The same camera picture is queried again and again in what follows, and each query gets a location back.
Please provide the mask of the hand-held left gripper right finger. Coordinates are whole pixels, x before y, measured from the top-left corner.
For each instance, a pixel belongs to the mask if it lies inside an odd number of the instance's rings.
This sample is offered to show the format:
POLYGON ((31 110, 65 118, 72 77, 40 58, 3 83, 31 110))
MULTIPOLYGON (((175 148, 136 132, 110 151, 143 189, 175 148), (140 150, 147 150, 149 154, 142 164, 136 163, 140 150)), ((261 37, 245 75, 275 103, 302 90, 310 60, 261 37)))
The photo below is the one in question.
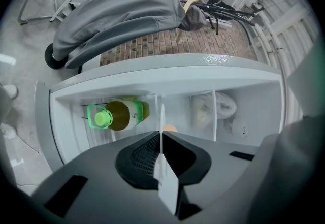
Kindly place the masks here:
POLYGON ((179 220, 203 211, 247 169, 256 146, 162 134, 162 202, 179 220))

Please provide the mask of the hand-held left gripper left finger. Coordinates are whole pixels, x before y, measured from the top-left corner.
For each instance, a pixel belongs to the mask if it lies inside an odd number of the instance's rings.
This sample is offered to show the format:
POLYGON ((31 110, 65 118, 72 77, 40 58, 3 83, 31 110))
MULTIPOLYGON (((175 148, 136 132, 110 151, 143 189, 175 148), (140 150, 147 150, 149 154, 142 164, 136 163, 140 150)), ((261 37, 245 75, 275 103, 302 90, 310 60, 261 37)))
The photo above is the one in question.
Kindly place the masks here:
POLYGON ((132 187, 115 168, 119 151, 158 134, 139 134, 81 153, 43 181, 32 198, 65 223, 175 223, 156 190, 132 187))

